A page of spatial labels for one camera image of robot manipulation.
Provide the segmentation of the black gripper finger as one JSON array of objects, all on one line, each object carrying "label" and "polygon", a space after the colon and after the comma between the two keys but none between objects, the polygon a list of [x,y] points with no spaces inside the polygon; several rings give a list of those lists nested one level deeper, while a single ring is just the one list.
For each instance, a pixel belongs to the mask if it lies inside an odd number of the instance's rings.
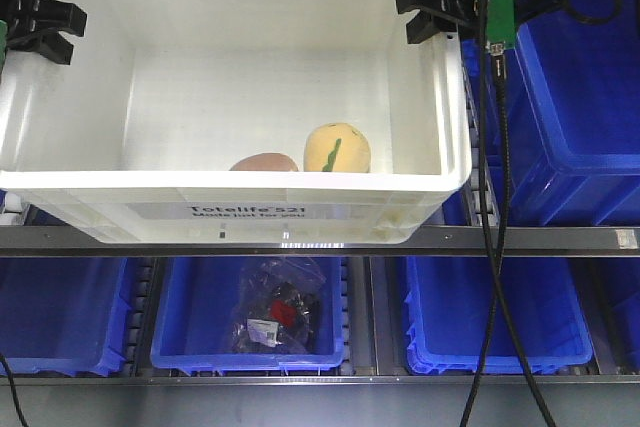
[{"label": "black gripper finger", "polygon": [[39,37],[65,32],[83,37],[87,14],[79,6],[59,0],[1,0],[1,21],[8,37]]},{"label": "black gripper finger", "polygon": [[9,33],[6,47],[18,52],[37,53],[59,65],[69,65],[74,46],[57,32]]}]

